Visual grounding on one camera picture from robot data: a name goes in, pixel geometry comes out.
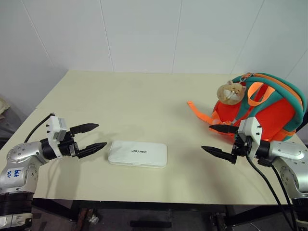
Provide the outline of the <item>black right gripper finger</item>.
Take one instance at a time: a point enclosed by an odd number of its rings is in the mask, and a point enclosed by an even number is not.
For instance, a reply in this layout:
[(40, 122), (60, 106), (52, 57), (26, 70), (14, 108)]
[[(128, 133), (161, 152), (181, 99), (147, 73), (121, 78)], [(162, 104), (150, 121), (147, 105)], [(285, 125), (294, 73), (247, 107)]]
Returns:
[(238, 127), (225, 124), (210, 125), (209, 128), (225, 134), (236, 134), (238, 132)]
[(211, 147), (211, 146), (201, 146), (201, 148), (204, 151), (206, 151), (207, 153), (209, 153), (209, 154), (211, 154), (211, 155), (213, 155), (215, 157), (227, 160), (227, 161), (229, 161), (232, 164), (236, 163), (237, 155), (224, 152), (221, 149), (218, 149), (218, 148), (215, 148), (215, 147)]

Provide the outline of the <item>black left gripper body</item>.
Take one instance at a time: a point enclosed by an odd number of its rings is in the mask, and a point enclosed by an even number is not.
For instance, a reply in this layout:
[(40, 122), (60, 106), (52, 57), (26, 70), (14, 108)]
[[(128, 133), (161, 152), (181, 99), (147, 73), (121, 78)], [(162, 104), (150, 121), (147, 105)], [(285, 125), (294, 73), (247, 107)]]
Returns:
[(62, 156), (71, 156), (79, 158), (79, 147), (74, 140), (74, 134), (68, 131), (64, 139), (59, 143), (59, 150)]

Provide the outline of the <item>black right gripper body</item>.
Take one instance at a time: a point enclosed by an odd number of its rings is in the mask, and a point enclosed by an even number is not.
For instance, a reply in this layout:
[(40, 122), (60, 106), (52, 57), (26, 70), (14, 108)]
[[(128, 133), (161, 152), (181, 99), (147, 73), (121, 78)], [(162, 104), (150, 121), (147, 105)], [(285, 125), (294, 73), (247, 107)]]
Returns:
[(250, 154), (252, 143), (253, 139), (251, 136), (244, 135), (242, 138), (238, 132), (235, 132), (231, 154), (234, 156), (246, 156), (247, 154)]

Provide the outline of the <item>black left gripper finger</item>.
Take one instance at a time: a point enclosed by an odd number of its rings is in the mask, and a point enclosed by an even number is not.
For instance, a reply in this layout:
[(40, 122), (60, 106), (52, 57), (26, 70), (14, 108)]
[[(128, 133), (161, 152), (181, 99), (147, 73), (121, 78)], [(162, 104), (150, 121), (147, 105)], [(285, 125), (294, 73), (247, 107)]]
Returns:
[(106, 142), (100, 142), (100, 143), (94, 143), (94, 144), (88, 145), (86, 148), (79, 150), (77, 157), (81, 159), (86, 156), (92, 155), (98, 152), (99, 150), (101, 150), (106, 145), (107, 145)]
[(79, 133), (86, 133), (86, 132), (89, 132), (89, 131), (97, 128), (98, 126), (99, 126), (99, 124), (86, 123), (86, 124), (71, 127), (70, 132), (72, 133), (72, 135), (76, 135), (76, 134), (79, 134)]

